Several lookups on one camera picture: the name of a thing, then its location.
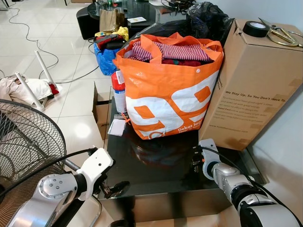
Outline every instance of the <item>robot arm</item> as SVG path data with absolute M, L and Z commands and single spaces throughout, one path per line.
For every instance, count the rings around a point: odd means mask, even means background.
M 48 175 L 43 177 L 33 194 L 15 213 L 8 227 L 51 226 L 74 199 L 87 200 L 99 184 L 106 179 L 106 172 L 114 164 L 110 155 L 102 148 L 95 151 L 76 174 Z M 104 183 L 102 190 L 111 195 Z
M 199 145 L 218 151 L 212 139 L 202 140 Z M 237 168 L 222 163 L 218 154 L 202 149 L 202 155 L 204 175 L 214 180 L 234 205 L 242 227 L 300 227 L 289 209 L 269 199 Z

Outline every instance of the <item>small card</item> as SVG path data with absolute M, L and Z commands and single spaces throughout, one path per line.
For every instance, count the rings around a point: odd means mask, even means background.
M 122 136 L 126 121 L 120 119 L 114 119 L 109 127 L 108 134 L 115 136 Z
M 146 21 L 145 18 L 143 17 L 135 17 L 135 18 L 130 18 L 130 19 L 127 19 L 129 22 L 131 23 L 137 23 L 137 22 L 142 22 L 142 21 Z
M 123 84 L 124 83 L 124 77 L 122 75 L 122 72 L 119 70 L 116 72 L 116 76 L 118 79 L 118 84 Z

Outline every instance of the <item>white number print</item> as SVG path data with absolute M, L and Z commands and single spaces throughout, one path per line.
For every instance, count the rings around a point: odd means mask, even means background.
M 132 121 L 137 125 L 153 125 L 159 121 L 165 126 L 162 129 L 152 131 L 140 131 L 143 136 L 150 139 L 165 135 L 166 132 L 178 129 L 183 125 L 183 120 L 176 114 L 165 99 L 157 97 L 143 97 L 131 99 L 126 97 L 127 113 Z M 155 116 L 153 118 L 144 119 L 135 110 L 135 107 L 147 106 L 150 112 Z
M 208 78 L 202 80 L 200 83 L 188 87 L 179 91 L 176 91 L 174 94 L 172 94 L 171 99 L 174 101 L 174 103 L 178 106 L 178 108 L 186 113 L 190 113 L 193 111 L 197 111 L 202 109 L 210 100 L 210 97 L 212 95 L 214 85 L 216 83 L 216 79 L 218 76 L 219 71 L 216 71 L 214 74 L 209 76 Z M 197 97 L 195 96 L 195 93 L 201 91 L 203 88 L 208 87 L 210 90 L 210 95 L 203 101 L 199 102 Z M 205 115 L 206 111 L 204 111 L 202 114 L 190 118 L 193 122 L 197 122 L 200 119 L 202 119 Z

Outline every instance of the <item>orange bag handle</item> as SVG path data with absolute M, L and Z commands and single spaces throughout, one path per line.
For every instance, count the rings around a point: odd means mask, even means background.
M 212 41 L 204 46 L 198 39 L 192 36 L 182 37 L 179 33 L 174 33 L 170 37 L 157 37 L 153 35 L 141 35 L 141 47 L 151 53 L 152 59 L 150 63 L 152 64 L 161 64 L 162 62 L 162 53 L 159 47 L 154 44 L 154 41 L 160 41 L 162 44 L 175 45 L 181 42 L 190 41 L 192 44 L 199 44 L 201 49 L 213 60 L 216 60 L 220 55 L 222 55 L 223 49 L 219 41 Z M 209 50 L 211 46 L 216 46 L 216 51 L 213 49 Z

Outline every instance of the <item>black cable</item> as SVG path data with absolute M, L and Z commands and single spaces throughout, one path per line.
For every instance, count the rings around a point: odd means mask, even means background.
M 231 160 L 229 160 L 226 156 L 224 156 L 223 154 L 220 154 L 218 151 L 215 151 L 211 148 L 206 148 L 206 147 L 201 147 L 202 149 L 205 149 L 205 150 L 209 150 L 221 157 L 223 157 L 224 159 L 226 159 L 227 161 L 229 161 L 234 167 L 236 167 L 237 169 L 240 170 L 240 172 L 248 179 L 248 180 L 251 180 L 250 177 L 248 176 L 248 174 L 243 170 L 241 169 L 238 165 L 236 165 L 234 162 L 232 162 Z
M 69 155 L 65 155 L 63 157 L 60 157 L 60 158 L 57 158 L 56 160 L 46 164 L 45 166 L 42 166 L 38 169 L 36 169 L 35 171 L 31 172 L 30 174 L 28 174 L 27 176 L 23 177 L 21 180 L 17 181 L 16 183 L 14 183 L 13 185 L 11 185 L 10 187 L 8 187 L 6 190 L 4 190 L 1 194 L 0 194 L 0 198 L 2 196 L 4 196 L 6 193 L 8 193 L 9 191 L 11 191 L 12 189 L 14 189 L 15 187 L 17 187 L 18 185 L 20 185 L 21 183 L 23 183 L 24 181 L 26 181 L 27 179 L 29 179 L 30 177 L 32 177 L 33 175 L 41 172 L 42 170 L 56 164 L 57 162 L 60 162 L 64 159 L 67 159 L 69 157 L 72 157 L 72 156 L 75 156 L 75 155 L 79 155 L 79 154 L 83 154 L 83 153 L 86 153 L 86 152 L 95 152 L 97 150 L 97 148 L 89 148 L 89 149 L 85 149 L 85 150 L 80 150 L 80 151 L 77 151 L 77 152 L 74 152 L 74 153 L 71 153 Z
M 2 70 L 0 70 L 0 72 L 2 72 L 2 74 L 3 74 L 3 78 L 5 78 L 5 73 L 4 73 Z
M 15 2 L 14 4 L 12 4 L 12 5 L 8 6 L 8 7 L 11 7 L 11 6 L 15 5 L 15 4 L 16 4 L 16 2 Z
M 50 52 L 47 52 L 47 51 L 44 51 L 44 50 L 42 50 L 42 49 L 39 47 L 39 45 L 38 45 L 39 39 L 37 39 L 37 40 L 31 40 L 31 39 L 28 38 L 28 34 L 29 34 L 29 29 L 30 29 L 30 27 L 29 27 L 27 24 L 25 24 L 25 23 L 20 23 L 20 22 L 11 22 L 11 19 L 12 19 L 12 18 L 18 16 L 18 14 L 19 14 L 19 12 L 20 12 L 20 9 L 18 9 L 18 8 L 11 8 L 11 7 L 9 7 L 9 8 L 10 8 L 10 9 L 17 9 L 17 10 L 18 10 L 17 14 L 14 15 L 14 16 L 12 16 L 12 17 L 9 19 L 9 22 L 10 22 L 11 24 L 25 25 L 25 26 L 27 26 L 27 35 L 25 36 L 26 40 L 28 40 L 28 41 L 30 41 L 30 42 L 35 42 L 36 45 L 37 45 L 37 48 L 38 48 L 40 51 L 45 52 L 45 53 L 49 53 L 50 55 L 54 56 L 54 57 L 57 59 L 55 64 L 52 64 L 52 65 L 48 66 L 47 68 L 52 67 L 52 66 L 55 66 L 56 64 L 58 64 L 59 58 L 58 58 L 55 54 L 50 53 Z
M 280 204 L 281 206 L 284 206 L 286 209 L 288 209 L 293 216 L 295 217 L 295 219 L 297 220 L 298 224 L 300 227 L 303 227 L 302 223 L 300 222 L 299 218 L 284 204 L 282 203 L 276 196 L 273 195 L 273 193 L 271 193 L 268 189 L 266 189 L 265 187 L 263 187 L 262 185 L 260 185 L 259 183 L 255 182 L 254 180 L 252 180 L 241 168 L 239 168 L 235 163 L 233 163 L 231 160 L 229 160 L 226 156 L 220 154 L 219 152 L 210 149 L 210 148 L 206 148 L 206 147 L 201 147 L 202 149 L 205 150 L 209 150 L 223 158 L 225 158 L 227 161 L 229 161 L 232 165 L 234 165 L 234 167 L 236 167 L 237 169 L 240 170 L 240 172 L 248 179 L 248 181 L 256 188 L 260 188 L 261 190 L 263 190 L 264 192 L 266 192 L 271 198 L 273 198 L 278 204 Z
M 90 73 L 92 73 L 93 71 L 95 71 L 97 68 L 99 68 L 99 66 L 97 66 L 95 69 L 93 69 L 92 71 L 90 71 L 89 73 L 87 73 L 87 74 L 85 74 L 85 75 L 83 75 L 83 76 L 81 76 L 81 77 L 78 77 L 78 78 L 76 78 L 76 79 L 73 79 L 73 80 L 67 81 L 67 82 L 56 82 L 56 84 L 67 84 L 67 83 L 72 83 L 72 82 L 74 82 L 74 81 L 76 81 L 76 80 L 78 80 L 78 79 L 81 79 L 81 78 L 87 76 L 88 74 L 90 74 Z
M 91 43 L 91 44 L 89 45 L 89 51 L 90 51 L 91 53 L 95 54 L 93 51 L 90 50 L 90 46 L 92 46 L 93 44 L 94 44 L 94 43 Z

